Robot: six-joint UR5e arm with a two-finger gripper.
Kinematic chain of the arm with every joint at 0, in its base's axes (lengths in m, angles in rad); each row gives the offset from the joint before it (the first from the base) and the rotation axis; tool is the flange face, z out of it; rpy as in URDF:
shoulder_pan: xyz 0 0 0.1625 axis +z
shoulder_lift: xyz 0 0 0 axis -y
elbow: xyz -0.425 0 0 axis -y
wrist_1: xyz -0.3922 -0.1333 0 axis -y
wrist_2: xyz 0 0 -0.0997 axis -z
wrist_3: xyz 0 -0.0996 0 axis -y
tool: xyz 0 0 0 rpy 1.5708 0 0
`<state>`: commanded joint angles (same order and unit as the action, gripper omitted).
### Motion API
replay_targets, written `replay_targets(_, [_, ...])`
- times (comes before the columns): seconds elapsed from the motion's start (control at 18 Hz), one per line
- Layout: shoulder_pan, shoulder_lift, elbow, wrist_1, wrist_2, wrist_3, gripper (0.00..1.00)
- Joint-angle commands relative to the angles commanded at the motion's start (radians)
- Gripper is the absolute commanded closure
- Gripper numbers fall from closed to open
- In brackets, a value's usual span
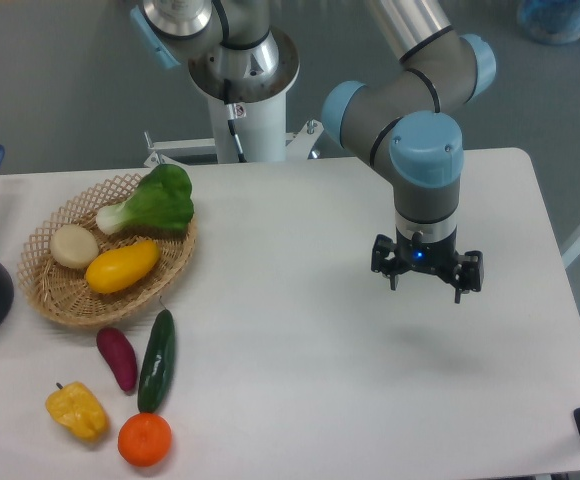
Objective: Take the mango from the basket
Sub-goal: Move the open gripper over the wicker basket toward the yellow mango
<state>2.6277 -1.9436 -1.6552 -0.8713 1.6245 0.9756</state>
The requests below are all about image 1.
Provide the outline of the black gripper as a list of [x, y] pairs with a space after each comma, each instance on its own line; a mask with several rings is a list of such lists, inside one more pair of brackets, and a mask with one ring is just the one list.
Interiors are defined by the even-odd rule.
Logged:
[[397, 289], [399, 276], [414, 271], [452, 279], [454, 302], [461, 303], [464, 294], [480, 292], [484, 279], [483, 253], [478, 250], [459, 255], [456, 250], [456, 232], [433, 243], [415, 243], [401, 233], [397, 242], [383, 234], [375, 238], [371, 253], [371, 270], [380, 273]]

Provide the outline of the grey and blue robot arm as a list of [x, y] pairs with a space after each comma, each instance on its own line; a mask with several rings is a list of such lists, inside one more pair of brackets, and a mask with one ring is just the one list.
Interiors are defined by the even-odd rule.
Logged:
[[[376, 238], [371, 268], [391, 283], [414, 271], [457, 295], [478, 292], [482, 254], [456, 249], [464, 152], [451, 112], [491, 85], [494, 54], [480, 37], [456, 34], [435, 1], [371, 1], [368, 9], [402, 70], [380, 88], [339, 84], [321, 123], [392, 185], [396, 234]], [[220, 162], [285, 158], [286, 93], [299, 57], [271, 23], [268, 2], [140, 1], [131, 19], [163, 66], [187, 66], [208, 101]]]

